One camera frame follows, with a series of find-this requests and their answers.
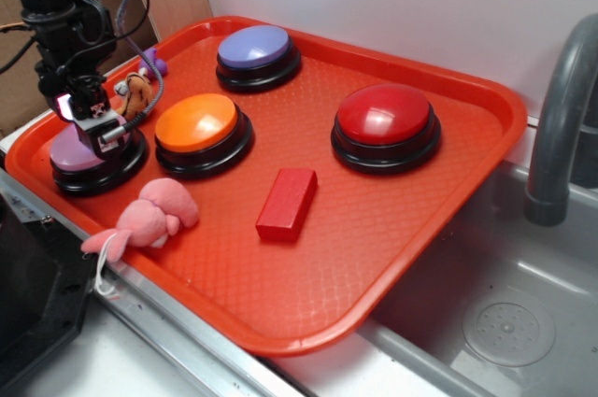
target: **red block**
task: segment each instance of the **red block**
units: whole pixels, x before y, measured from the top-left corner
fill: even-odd
[[[261,238],[295,241],[318,188],[316,172],[281,168],[263,205],[255,228]]]

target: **tray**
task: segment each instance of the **tray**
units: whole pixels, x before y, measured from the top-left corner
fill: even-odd
[[[303,55],[296,78],[270,92],[227,92],[215,75],[218,46],[231,33],[261,23],[240,17],[201,21],[156,46],[169,74],[163,99],[142,125],[152,153],[161,113],[203,92],[231,97],[251,119],[256,142],[232,170],[183,182],[200,208],[197,226],[162,249],[129,248],[123,259],[246,350],[297,355],[360,325],[519,139],[527,112],[502,85],[293,30],[289,35]],[[107,90],[137,66],[131,61],[113,73]],[[374,177],[335,159],[330,132],[348,94],[385,82],[423,90],[443,138],[425,165]],[[52,139],[63,128],[53,115],[30,128],[9,151],[7,170],[88,233],[113,227],[145,183],[166,176],[151,155],[113,191],[64,196],[49,162]],[[266,242],[255,223],[285,167],[315,170],[319,187],[299,239]]]

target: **faucet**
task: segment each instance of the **faucet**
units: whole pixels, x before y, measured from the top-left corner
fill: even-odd
[[[524,212],[541,226],[567,214],[569,182],[598,187],[598,14],[582,19],[556,64],[534,141]]]

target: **black button base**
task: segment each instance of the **black button base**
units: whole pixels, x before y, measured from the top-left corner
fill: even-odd
[[[145,136],[135,129],[129,135],[121,155],[99,165],[79,171],[65,171],[51,159],[52,175],[58,188],[75,196],[94,196],[112,190],[133,177],[148,159]]]
[[[252,68],[229,67],[217,56],[216,77],[232,92],[265,92],[293,79],[301,69],[301,53],[290,39],[289,48],[278,59]]]
[[[251,121],[237,106],[238,120],[224,139],[206,149],[174,152],[156,138],[156,159],[166,173],[180,179],[212,177],[241,162],[253,147],[255,136]]]
[[[441,126],[430,106],[426,126],[413,137],[393,145],[365,145],[349,138],[338,118],[331,133],[336,159],[360,173],[387,175],[402,173],[430,160],[440,145]]]

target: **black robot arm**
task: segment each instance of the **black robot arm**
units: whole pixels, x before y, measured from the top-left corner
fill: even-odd
[[[109,13],[100,0],[21,0],[23,21],[35,32],[41,61],[38,89],[59,116],[56,98],[70,94],[69,105],[80,141],[101,159],[118,156],[123,139],[103,142],[120,126],[110,108],[99,65],[116,49]]]

